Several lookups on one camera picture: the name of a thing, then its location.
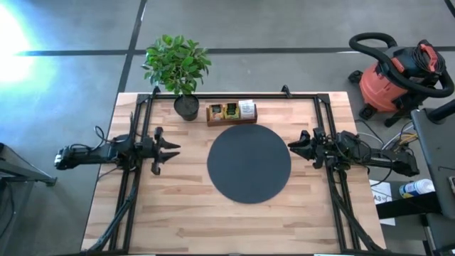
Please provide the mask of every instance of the black plant pot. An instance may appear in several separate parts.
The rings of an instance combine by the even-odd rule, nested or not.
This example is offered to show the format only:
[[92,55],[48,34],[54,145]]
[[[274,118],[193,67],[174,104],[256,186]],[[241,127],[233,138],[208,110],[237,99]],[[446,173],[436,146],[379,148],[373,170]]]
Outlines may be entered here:
[[173,108],[186,121],[193,121],[198,117],[199,100],[194,95],[180,95],[173,102]]

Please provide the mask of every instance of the black hose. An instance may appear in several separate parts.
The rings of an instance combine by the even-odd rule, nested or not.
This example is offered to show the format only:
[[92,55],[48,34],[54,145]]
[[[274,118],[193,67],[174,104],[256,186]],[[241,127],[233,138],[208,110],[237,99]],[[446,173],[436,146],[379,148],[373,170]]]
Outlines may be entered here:
[[419,94],[423,94],[424,96],[427,97],[435,98],[448,97],[452,93],[454,93],[454,82],[452,81],[446,70],[442,72],[441,76],[439,77],[439,81],[441,82],[442,85],[441,90],[431,87],[425,87],[420,84],[411,82],[397,70],[397,68],[393,65],[392,61],[390,60],[390,58],[387,55],[385,55],[382,51],[358,43],[358,41],[367,39],[377,39],[384,41],[386,42],[389,48],[392,46],[396,46],[397,42],[393,39],[392,36],[389,36],[384,33],[361,33],[352,37],[349,40],[349,46],[353,50],[369,55],[378,60],[381,65],[386,65],[388,67],[386,75],[392,78],[393,81],[397,83],[396,86],[402,87],[406,90],[417,92]]

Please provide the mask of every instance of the wooden table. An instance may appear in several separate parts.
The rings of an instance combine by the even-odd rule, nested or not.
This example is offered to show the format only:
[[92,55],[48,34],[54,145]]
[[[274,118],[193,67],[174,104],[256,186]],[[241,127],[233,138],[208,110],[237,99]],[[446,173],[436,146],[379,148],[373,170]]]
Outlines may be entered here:
[[[356,132],[347,93],[329,94],[337,131]],[[136,93],[119,95],[109,137],[128,132],[129,114],[134,111],[136,98]],[[166,141],[182,147],[180,155],[161,165],[160,176],[150,172],[151,160],[145,161],[129,252],[339,252],[326,171],[314,169],[310,161],[291,153],[292,169],[287,185],[264,203],[236,203],[216,190],[206,161],[215,138],[228,127],[207,127],[204,114],[207,105],[220,102],[229,101],[201,100],[198,118],[186,122],[173,110],[172,100],[154,100],[149,132],[161,126]],[[275,131],[286,143],[297,140],[301,130],[317,127],[311,100],[255,100],[255,103],[257,123]],[[102,166],[100,174],[112,167]],[[97,183],[82,249],[95,243],[112,220],[120,179],[121,171],[115,171]],[[348,171],[348,184],[356,218],[373,240],[385,247],[365,169],[353,167]],[[343,223],[349,240],[346,219]]]

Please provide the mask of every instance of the round black pad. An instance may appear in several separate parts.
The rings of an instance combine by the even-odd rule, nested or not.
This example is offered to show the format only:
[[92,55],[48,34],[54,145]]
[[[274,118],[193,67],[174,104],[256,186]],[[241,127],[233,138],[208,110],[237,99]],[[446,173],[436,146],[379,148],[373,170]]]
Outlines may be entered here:
[[208,173],[215,187],[239,203],[260,203],[276,196],[291,174],[286,144],[257,124],[226,129],[210,149]]

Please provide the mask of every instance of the concrete floor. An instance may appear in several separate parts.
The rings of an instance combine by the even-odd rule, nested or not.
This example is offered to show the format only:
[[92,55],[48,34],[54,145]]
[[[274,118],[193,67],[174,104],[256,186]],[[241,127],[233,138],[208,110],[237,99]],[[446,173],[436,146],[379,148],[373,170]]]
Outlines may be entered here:
[[[140,0],[0,1],[0,141],[58,177],[53,188],[37,183],[16,226],[8,255],[57,255],[80,249],[98,166],[56,171],[53,158],[64,145],[96,144],[92,128],[108,129],[124,55],[12,57],[14,50],[126,50]],[[158,0],[148,1],[136,49],[167,33],[183,34],[207,48],[348,47],[361,32],[394,36],[402,46],[426,38],[455,45],[455,20],[441,0]],[[455,74],[455,53],[443,52]],[[346,80],[374,60],[359,53],[211,55],[203,92],[348,91],[353,113],[360,93]],[[134,56],[126,92],[150,91]],[[443,100],[428,100],[437,106]],[[388,139],[405,121],[386,129],[384,115],[369,121]],[[369,132],[362,124],[359,131]],[[413,145],[428,177],[418,144]],[[380,179],[387,170],[374,170]],[[392,174],[392,181],[409,178]],[[407,229],[385,227],[387,246],[423,253],[419,242],[397,241]]]

